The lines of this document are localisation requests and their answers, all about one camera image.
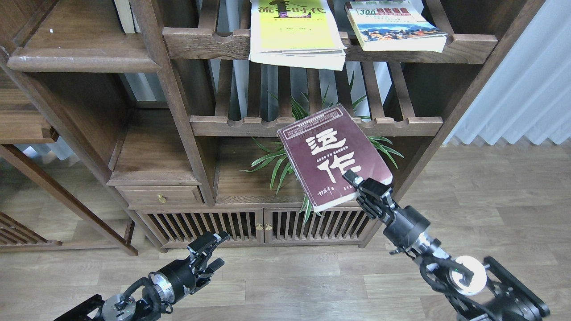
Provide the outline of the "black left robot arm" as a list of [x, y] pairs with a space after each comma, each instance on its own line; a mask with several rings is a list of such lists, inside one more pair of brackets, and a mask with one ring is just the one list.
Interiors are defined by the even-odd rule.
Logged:
[[230, 237], [228, 232], [205, 232], [188, 244], [189, 256], [174, 260], [157, 272], [134, 282], [124, 293], [107, 300], [96, 294], [57, 318], [58, 321], [156, 321], [173, 313], [173, 305], [210, 284], [224, 265], [212, 252]]

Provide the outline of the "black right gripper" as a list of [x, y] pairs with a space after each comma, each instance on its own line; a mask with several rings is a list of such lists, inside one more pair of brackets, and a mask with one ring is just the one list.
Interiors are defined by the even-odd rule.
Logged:
[[343, 177], [358, 192], [357, 203], [369, 219], [379, 219], [385, 223], [383, 231], [396, 249], [390, 254], [406, 253], [423, 255], [429, 252], [431, 241], [426, 235], [430, 221], [412, 206], [402, 209], [392, 199], [392, 187], [369, 177], [364, 179], [353, 171], [343, 173]]

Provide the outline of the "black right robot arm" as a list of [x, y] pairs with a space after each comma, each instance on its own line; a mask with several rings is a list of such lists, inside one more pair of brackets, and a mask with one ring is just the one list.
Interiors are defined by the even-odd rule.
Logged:
[[394, 253], [418, 264], [424, 281], [445, 295], [459, 321], [541, 321], [550, 315], [548, 305], [494, 258], [447, 254], [428, 234], [430, 221], [411, 206], [401, 208], [391, 187], [353, 171], [343, 177], [357, 190], [368, 217], [385, 224], [383, 233], [395, 245]]

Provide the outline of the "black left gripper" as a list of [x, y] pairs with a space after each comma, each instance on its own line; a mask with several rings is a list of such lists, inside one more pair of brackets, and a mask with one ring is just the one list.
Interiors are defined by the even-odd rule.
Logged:
[[[188, 244], [187, 249], [190, 252], [190, 258], [210, 257], [214, 249], [229, 238], [230, 234], [225, 231], [218, 234], [205, 232]], [[185, 296], [194, 294], [206, 286], [210, 282], [212, 273], [224, 264], [225, 261], [222, 258], [217, 258], [205, 269], [200, 270], [200, 266], [197, 266], [196, 263], [190, 263], [189, 258], [178, 259], [157, 272], [152, 272], [152, 282], [162, 301], [175, 304]]]

